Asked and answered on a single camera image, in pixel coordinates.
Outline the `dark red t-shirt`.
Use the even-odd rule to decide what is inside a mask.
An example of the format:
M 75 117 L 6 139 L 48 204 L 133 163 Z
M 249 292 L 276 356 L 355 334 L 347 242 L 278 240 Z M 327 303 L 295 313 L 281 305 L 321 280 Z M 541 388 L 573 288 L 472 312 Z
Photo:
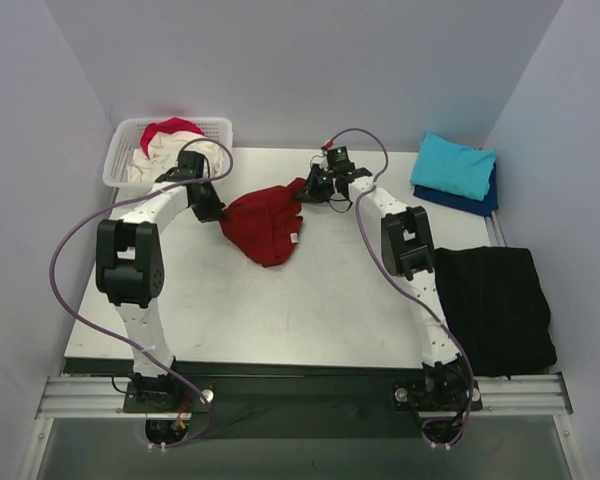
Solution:
M 263 267 L 285 263 L 298 244 L 302 204 L 296 199 L 304 180 L 241 196 L 223 210 L 224 236 L 247 258 Z

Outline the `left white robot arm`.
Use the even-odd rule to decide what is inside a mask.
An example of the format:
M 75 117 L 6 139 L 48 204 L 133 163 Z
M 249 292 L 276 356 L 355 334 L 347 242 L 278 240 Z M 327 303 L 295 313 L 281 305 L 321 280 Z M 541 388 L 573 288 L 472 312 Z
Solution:
M 202 153 L 184 150 L 176 166 L 160 175 L 151 199 L 118 220 L 97 227 L 96 287 L 121 317 L 134 350 L 129 395 L 147 399 L 162 412 L 175 409 L 186 390 L 176 379 L 150 361 L 173 368 L 159 313 L 158 297 L 165 283 L 160 234 L 180 213 L 190 209 L 201 223 L 218 222 L 225 204 L 211 182 L 211 163 Z

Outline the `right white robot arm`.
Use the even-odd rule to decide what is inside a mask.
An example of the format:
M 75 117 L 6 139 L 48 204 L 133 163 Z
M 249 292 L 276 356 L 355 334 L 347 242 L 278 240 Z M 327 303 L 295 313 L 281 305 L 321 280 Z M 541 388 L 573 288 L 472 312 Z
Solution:
M 459 391 L 471 399 L 473 373 L 444 318 L 425 209 L 409 206 L 379 187 L 376 175 L 357 167 L 346 147 L 335 147 L 331 142 L 311 159 L 298 198 L 304 203 L 346 203 L 354 211 L 372 261 L 390 285 L 414 305 L 410 318 L 418 335 L 427 403 L 445 408 L 456 400 Z

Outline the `cream white t-shirt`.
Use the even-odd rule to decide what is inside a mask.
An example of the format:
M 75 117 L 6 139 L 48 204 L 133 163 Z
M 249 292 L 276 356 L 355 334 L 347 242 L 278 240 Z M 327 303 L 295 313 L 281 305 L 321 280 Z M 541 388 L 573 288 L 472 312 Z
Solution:
M 157 133 L 150 141 L 147 152 L 142 148 L 133 151 L 127 164 L 127 179 L 131 183 L 153 183 L 160 175 L 177 166 L 182 147 L 202 135 L 179 131 L 172 134 Z M 224 171 L 224 151 L 209 141 L 195 142 L 186 151 L 200 153 L 208 163 L 204 166 L 204 177 L 216 177 Z

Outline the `bright red t-shirt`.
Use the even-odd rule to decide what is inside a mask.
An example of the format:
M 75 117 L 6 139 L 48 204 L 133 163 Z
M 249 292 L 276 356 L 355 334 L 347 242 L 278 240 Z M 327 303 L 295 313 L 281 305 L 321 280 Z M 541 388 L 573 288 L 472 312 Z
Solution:
M 195 123 L 179 117 L 172 117 L 168 120 L 147 125 L 140 138 L 140 147 L 146 155 L 149 155 L 149 144 L 158 133 L 174 134 L 178 132 L 204 136 L 203 130 Z

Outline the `white plastic basket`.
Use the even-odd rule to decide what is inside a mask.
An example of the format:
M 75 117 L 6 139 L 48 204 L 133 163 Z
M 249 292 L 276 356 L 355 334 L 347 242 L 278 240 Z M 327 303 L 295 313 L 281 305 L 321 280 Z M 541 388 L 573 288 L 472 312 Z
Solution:
M 207 138 L 220 141 L 229 149 L 233 146 L 233 125 L 230 120 L 218 116 L 172 116 L 191 121 L 198 125 Z M 147 125 L 161 122 L 172 117 L 140 117 L 123 120 L 116 128 L 109 146 L 102 180 L 110 187 L 131 188 L 147 191 L 152 183 L 131 183 L 127 179 L 127 164 L 131 160 L 133 151 L 140 147 L 140 138 Z

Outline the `turquoise folded t-shirt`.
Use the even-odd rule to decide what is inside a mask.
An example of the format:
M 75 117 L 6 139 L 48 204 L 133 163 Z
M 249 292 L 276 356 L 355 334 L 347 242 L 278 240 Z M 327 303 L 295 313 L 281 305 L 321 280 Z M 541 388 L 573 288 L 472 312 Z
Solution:
M 421 142 L 411 183 L 482 200 L 496 163 L 496 151 L 450 142 L 428 132 Z

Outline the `dark blue folded t-shirt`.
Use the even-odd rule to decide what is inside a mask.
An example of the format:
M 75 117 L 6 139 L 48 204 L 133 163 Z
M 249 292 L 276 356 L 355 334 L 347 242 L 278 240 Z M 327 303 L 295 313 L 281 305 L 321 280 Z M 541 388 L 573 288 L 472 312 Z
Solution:
M 490 217 L 498 209 L 497 167 L 494 166 L 489 177 L 488 191 L 482 200 L 473 200 L 459 195 L 418 186 L 414 187 L 413 195 L 436 205 L 448 207 L 481 217 Z

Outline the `black t-shirt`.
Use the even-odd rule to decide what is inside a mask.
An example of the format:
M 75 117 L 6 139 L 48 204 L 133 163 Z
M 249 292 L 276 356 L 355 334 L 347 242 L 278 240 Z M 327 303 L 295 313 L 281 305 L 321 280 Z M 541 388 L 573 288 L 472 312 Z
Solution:
M 526 248 L 438 248 L 436 288 L 449 329 L 478 376 L 542 372 L 557 363 L 551 311 Z

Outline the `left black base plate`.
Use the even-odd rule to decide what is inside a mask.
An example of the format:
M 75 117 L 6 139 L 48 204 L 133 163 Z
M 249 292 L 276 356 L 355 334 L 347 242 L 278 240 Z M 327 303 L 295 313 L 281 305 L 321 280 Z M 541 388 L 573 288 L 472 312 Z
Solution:
M 207 413 L 200 396 L 178 380 L 167 376 L 134 377 L 126 387 L 123 402 L 125 413 Z

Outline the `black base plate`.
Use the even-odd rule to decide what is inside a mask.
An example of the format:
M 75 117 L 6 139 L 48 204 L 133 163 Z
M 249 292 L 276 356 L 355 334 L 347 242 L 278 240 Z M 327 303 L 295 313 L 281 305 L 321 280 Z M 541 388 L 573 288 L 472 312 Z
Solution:
M 467 398 L 468 388 L 458 379 L 412 377 L 398 379 L 391 386 L 391 400 L 398 411 L 457 412 L 467 406 Z
M 178 380 L 167 376 L 134 377 L 126 387 L 123 402 L 125 413 L 207 413 L 200 396 Z

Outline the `aluminium rail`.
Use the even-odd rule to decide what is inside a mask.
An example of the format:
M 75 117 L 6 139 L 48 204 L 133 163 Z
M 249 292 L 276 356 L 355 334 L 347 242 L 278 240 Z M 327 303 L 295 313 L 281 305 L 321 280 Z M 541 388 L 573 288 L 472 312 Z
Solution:
M 415 400 L 415 386 L 402 386 L 388 377 L 207 377 L 198 381 L 211 400 L 211 407 L 262 408 L 271 413 L 289 407 L 386 408 L 389 412 L 417 411 L 422 417 L 452 416 L 463 399 L 452 399 L 448 408 L 426 406 Z M 123 394 L 122 381 L 106 377 L 55 377 L 47 381 L 36 417 L 45 418 L 174 418 L 202 413 L 207 407 L 191 395 L 188 400 L 167 407 L 155 407 L 131 393 Z M 573 407 L 563 378 L 554 375 L 514 376 L 477 379 L 471 413 L 478 416 L 569 415 Z

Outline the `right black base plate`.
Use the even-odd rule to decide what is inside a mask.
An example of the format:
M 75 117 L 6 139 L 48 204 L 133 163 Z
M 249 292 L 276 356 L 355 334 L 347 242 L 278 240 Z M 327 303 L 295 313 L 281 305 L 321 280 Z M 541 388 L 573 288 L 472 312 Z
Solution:
M 458 379 L 412 377 L 398 379 L 391 386 L 391 400 L 398 411 L 457 412 L 467 406 L 467 398 L 468 388 Z

